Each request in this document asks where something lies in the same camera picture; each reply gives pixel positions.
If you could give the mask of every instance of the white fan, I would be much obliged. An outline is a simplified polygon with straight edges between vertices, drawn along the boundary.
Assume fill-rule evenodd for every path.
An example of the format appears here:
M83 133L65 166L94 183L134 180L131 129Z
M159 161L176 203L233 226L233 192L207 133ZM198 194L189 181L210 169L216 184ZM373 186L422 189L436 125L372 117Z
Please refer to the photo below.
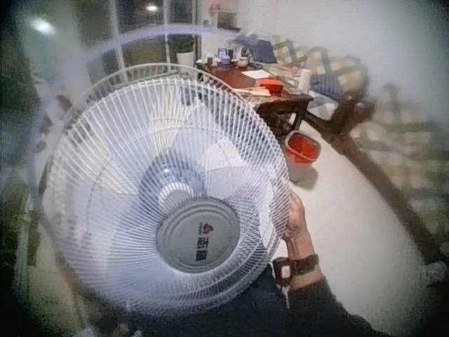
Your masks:
M94 86L70 112L41 200L78 278L150 315L234 298L288 220L286 164L267 125L220 80L179 69L134 67Z

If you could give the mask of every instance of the potted plant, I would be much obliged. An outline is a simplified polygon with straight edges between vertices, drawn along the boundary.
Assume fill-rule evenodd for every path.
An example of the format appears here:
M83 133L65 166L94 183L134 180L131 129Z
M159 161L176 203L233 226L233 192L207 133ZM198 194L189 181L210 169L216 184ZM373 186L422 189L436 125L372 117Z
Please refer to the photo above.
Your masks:
M177 62L188 67L194 66L194 44L193 35L174 34L168 40L172 51L176 53Z

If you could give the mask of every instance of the dark pants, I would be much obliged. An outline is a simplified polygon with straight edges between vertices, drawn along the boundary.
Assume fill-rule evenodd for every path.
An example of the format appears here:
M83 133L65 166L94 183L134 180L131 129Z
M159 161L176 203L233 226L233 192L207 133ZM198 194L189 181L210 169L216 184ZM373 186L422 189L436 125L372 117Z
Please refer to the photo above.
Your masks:
M200 315L154 319L133 316L144 336L291 336L284 295L268 266L234 300Z

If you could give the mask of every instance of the trash can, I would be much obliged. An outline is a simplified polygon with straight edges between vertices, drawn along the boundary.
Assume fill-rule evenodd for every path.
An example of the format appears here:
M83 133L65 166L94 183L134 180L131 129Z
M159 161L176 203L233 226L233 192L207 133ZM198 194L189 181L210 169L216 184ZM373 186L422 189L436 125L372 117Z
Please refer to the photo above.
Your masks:
M299 131L290 132L284 143L288 176L292 182L296 183L318 159L321 146L316 140Z

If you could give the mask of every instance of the blue cushion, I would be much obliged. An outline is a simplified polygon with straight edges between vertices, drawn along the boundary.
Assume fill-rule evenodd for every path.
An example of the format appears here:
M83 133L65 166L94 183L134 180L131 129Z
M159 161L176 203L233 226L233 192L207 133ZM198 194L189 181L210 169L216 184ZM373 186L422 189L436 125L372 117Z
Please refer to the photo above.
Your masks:
M254 61L263 63L277 63L276 56L274 56L273 46L270 41L257 40L257 44L251 47Z
M310 78L310 89L336 101L339 101L344 93L343 86L338 79L326 74L312 75Z

